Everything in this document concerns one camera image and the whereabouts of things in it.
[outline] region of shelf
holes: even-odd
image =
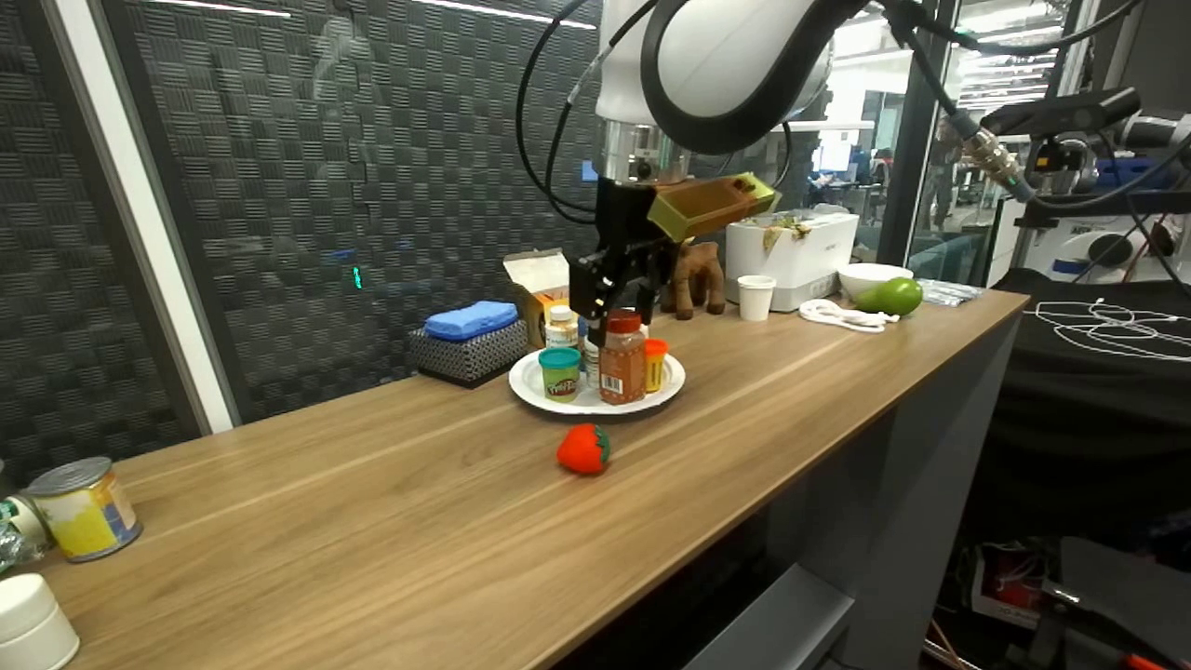
[[[791,565],[688,661],[688,670],[814,666],[844,628],[848,610],[848,594],[814,573]]]

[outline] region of black cable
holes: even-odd
[[[945,92],[938,69],[930,66],[924,40],[919,40],[912,30],[910,30],[902,40],[912,50],[912,61],[915,61],[929,89],[934,92],[938,107],[943,107],[951,119],[965,115],[960,103]]]
[[[1144,0],[1127,0],[1122,4],[1116,12],[1101,16],[1097,22],[1092,22],[1086,30],[1076,30],[1076,33],[1064,33],[1059,40],[1040,40],[1040,43],[998,43],[998,40],[979,40],[973,33],[960,33],[938,17],[930,17],[919,4],[912,0],[886,0],[886,16],[890,12],[902,12],[902,17],[910,17],[912,26],[929,30],[929,33],[938,33],[960,50],[973,50],[973,52],[989,52],[989,55],[1040,55],[1040,52],[1053,52],[1053,50],[1064,50],[1064,43],[1076,43],[1076,40],[1086,40],[1094,38],[1097,30],[1122,22],[1126,16],[1132,16]]]
[[[566,198],[554,198],[549,190],[549,182],[535,176],[532,159],[530,159],[530,150],[524,150],[524,97],[530,97],[530,83],[532,83],[532,69],[535,69],[535,61],[545,55],[545,50],[553,43],[553,38],[559,33],[559,26],[577,12],[586,9],[587,0],[570,0],[554,17],[553,26],[541,33],[541,40],[532,43],[530,61],[524,61],[524,69],[523,69],[523,83],[517,83],[517,112],[513,112],[513,136],[517,136],[517,156],[523,156],[523,167],[530,176],[530,182],[553,201],[553,208],[563,216],[563,218],[577,218],[572,212],[566,208],[577,208],[577,212],[596,212],[594,203],[580,203],[580,201],[566,201]]]
[[[559,144],[563,144],[563,130],[566,130],[566,119],[570,119],[570,102],[563,103],[563,112],[559,112],[559,123],[554,123],[554,136],[553,136],[553,150],[549,150],[549,194],[554,194],[554,164],[559,164]],[[580,216],[570,216],[570,212],[563,212],[563,208],[554,208],[563,218],[570,218],[570,222],[596,222],[596,218],[580,218]]]
[[[580,97],[586,89],[586,77],[611,55],[611,50],[617,50],[627,40],[627,33],[657,9],[657,0],[641,4],[607,40],[607,50],[580,69],[580,77],[572,83],[572,89],[566,92],[566,103],[559,107],[559,123],[554,123],[554,136],[553,136],[553,150],[549,150],[549,180],[545,180],[545,194],[554,198],[554,164],[559,164],[559,144],[563,144],[563,133],[566,133],[566,119],[572,112],[572,102]]]

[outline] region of red bottle cap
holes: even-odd
[[[670,345],[667,345],[667,339],[644,339],[644,354],[648,354],[648,357],[667,357]]]
[[[607,331],[641,331],[641,316],[636,313],[611,313]]]

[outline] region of toy food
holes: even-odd
[[[577,476],[599,476],[611,466],[611,440],[596,426],[572,426],[559,444],[559,466]]]

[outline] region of glass jar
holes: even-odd
[[[644,397],[644,331],[636,313],[611,313],[599,349],[599,397],[607,404]]]
[[[577,349],[580,345],[580,316],[570,306],[549,309],[549,349]]]

